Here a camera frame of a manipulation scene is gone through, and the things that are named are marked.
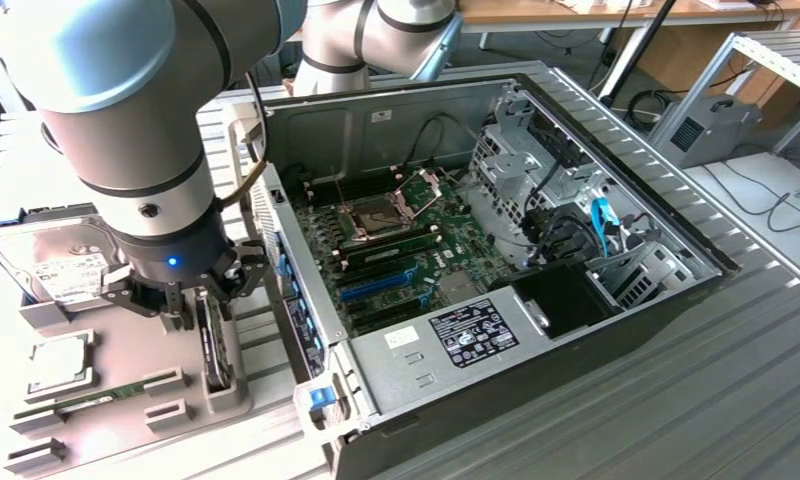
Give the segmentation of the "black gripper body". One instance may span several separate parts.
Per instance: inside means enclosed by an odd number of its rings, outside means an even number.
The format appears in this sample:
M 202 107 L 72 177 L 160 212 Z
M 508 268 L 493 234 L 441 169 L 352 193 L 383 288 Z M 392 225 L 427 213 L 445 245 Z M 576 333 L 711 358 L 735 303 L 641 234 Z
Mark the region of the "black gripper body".
M 112 233 L 133 270 L 152 282 L 194 285 L 202 274 L 218 274 L 236 259 L 218 212 L 206 212 L 188 227 L 161 236 Z

